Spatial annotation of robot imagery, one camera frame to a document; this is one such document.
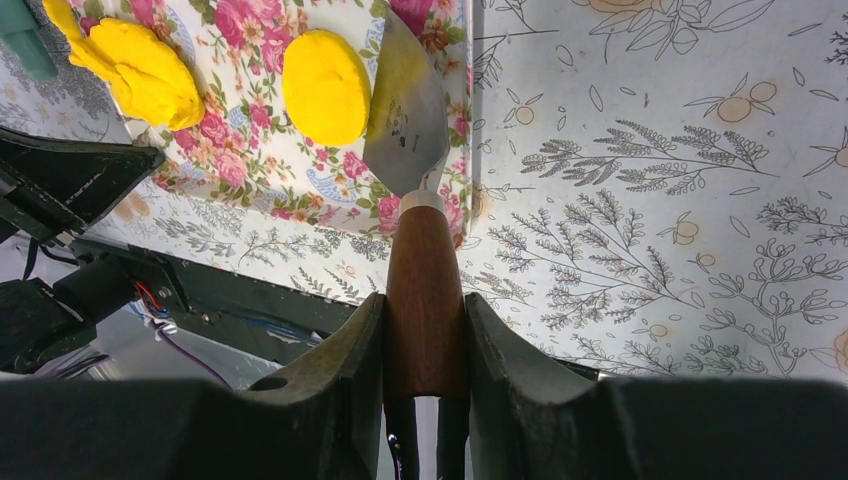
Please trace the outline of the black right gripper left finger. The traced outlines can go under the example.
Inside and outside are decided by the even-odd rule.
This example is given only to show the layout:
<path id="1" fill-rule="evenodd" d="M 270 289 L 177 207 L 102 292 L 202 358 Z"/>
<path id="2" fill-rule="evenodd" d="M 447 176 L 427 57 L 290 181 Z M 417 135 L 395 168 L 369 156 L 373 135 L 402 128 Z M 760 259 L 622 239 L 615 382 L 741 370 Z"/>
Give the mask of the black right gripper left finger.
<path id="1" fill-rule="evenodd" d="M 372 479 L 381 317 L 370 295 L 312 350 L 243 391 L 196 379 L 10 380 L 5 479 Z"/>

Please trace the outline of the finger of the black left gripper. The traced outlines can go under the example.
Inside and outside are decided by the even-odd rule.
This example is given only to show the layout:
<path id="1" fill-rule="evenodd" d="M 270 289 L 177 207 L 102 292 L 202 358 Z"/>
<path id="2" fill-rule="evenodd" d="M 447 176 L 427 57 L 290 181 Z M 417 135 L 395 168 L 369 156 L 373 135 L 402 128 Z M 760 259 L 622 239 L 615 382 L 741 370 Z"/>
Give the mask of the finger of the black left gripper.
<path id="1" fill-rule="evenodd" d="M 1 240 L 23 232 L 67 246 L 160 165 L 154 147 L 71 141 L 1 129 Z"/>

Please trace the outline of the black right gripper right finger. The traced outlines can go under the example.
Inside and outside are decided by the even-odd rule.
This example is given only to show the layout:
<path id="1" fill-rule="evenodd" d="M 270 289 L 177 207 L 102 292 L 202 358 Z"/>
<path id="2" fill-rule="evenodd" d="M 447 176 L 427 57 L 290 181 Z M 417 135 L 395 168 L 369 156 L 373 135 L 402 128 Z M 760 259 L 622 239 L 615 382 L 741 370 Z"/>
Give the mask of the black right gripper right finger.
<path id="1" fill-rule="evenodd" d="M 843 479 L 847 390 L 824 381 L 585 378 L 465 300 L 478 479 Z"/>

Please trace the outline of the metal spatula wooden handle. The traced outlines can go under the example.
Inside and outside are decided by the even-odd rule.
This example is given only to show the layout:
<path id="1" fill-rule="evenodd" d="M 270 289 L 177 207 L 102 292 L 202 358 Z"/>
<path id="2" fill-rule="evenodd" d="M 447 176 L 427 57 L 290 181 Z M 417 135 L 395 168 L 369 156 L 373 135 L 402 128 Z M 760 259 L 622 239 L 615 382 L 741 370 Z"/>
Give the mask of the metal spatula wooden handle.
<path id="1" fill-rule="evenodd" d="M 373 88 L 363 159 L 400 200 L 386 286 L 384 395 L 466 399 L 464 302 L 439 193 L 451 146 L 442 82 L 391 9 Z"/>

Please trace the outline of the yellow dough piece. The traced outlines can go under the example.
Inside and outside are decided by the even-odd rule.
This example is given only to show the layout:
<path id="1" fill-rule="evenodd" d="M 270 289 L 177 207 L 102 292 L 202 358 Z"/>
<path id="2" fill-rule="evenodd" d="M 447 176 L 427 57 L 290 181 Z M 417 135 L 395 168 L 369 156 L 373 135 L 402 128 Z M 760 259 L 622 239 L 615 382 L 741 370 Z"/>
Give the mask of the yellow dough piece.
<path id="1" fill-rule="evenodd" d="M 153 31 L 106 17 L 85 32 L 67 2 L 42 5 L 69 44 L 69 63 L 107 84 L 123 113 L 170 130 L 203 120 L 205 106 L 190 69 Z"/>

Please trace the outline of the floral rectangular tray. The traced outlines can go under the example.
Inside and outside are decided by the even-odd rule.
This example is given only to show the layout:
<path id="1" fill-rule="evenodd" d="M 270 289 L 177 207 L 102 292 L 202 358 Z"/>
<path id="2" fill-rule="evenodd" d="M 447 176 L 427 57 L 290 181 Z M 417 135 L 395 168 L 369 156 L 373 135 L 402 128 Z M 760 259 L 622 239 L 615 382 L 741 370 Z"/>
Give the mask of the floral rectangular tray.
<path id="1" fill-rule="evenodd" d="M 363 145 L 331 146 L 300 133 L 283 97 L 283 54 L 316 28 L 341 35 L 378 72 L 384 16 L 395 12 L 434 64 L 448 106 L 451 152 L 440 191 L 456 242 L 470 227 L 470 15 L 460 1 L 72 1 L 84 34 L 106 18 L 139 24 L 192 71 L 204 119 L 183 130 L 129 116 L 141 145 L 160 148 L 160 188 L 266 215 L 381 240 L 395 230 L 399 201 L 370 173 Z"/>

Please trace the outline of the round yellow dough wrapper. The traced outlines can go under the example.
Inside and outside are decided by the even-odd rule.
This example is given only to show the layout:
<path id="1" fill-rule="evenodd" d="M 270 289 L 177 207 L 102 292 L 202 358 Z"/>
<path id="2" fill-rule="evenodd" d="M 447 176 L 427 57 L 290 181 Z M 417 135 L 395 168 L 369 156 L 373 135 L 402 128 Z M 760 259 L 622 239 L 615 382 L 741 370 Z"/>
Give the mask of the round yellow dough wrapper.
<path id="1" fill-rule="evenodd" d="M 370 81 L 357 53 L 340 35 L 310 30 L 283 57 L 283 98 L 294 127 L 313 141 L 343 146 L 366 128 Z"/>

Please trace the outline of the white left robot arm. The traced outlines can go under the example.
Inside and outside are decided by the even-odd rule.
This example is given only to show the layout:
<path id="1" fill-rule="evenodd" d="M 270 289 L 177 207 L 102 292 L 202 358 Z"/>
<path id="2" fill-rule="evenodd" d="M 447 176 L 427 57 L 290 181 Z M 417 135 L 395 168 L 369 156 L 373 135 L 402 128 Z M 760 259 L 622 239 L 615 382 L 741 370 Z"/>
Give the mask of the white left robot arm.
<path id="1" fill-rule="evenodd" d="M 56 140 L 1 130 L 1 238 L 30 237 L 20 279 L 1 284 L 1 369 L 30 374 L 96 337 L 96 326 L 136 297 L 108 257 L 48 285 L 32 275 L 49 246 L 70 246 L 164 161 L 154 147 Z"/>

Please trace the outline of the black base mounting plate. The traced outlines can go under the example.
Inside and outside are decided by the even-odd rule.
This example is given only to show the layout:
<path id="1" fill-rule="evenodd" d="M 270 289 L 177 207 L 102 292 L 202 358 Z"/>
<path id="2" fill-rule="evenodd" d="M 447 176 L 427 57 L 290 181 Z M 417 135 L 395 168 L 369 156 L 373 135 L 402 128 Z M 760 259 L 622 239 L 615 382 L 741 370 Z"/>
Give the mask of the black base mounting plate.
<path id="1" fill-rule="evenodd" d="M 355 307 L 134 246 L 76 240 L 85 264 L 121 271 L 137 307 L 157 323 L 280 364 L 338 330 Z"/>

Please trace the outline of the floral tablecloth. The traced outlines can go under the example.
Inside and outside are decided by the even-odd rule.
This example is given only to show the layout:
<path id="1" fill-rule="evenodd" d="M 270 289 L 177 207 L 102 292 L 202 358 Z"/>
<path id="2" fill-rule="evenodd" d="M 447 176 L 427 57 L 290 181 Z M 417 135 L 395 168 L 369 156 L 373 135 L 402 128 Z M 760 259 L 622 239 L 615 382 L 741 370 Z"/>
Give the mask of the floral tablecloth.
<path id="1" fill-rule="evenodd" d="M 460 2 L 464 289 L 604 372 L 846 380 L 845 2 Z M 28 8 L 58 75 L 3 46 L 2 125 L 141 145 Z M 344 303 L 386 285 L 390 236 L 172 193 L 155 172 L 89 236 Z"/>

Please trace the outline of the teal handled tool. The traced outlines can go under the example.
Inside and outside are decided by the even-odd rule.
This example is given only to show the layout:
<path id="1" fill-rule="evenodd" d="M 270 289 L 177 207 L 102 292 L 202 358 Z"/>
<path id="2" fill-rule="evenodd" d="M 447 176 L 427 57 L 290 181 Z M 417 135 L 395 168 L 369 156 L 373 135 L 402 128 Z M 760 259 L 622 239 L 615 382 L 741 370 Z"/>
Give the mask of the teal handled tool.
<path id="1" fill-rule="evenodd" d="M 38 35 L 39 25 L 25 1 L 1 0 L 1 40 L 33 79 L 52 80 L 58 69 Z"/>

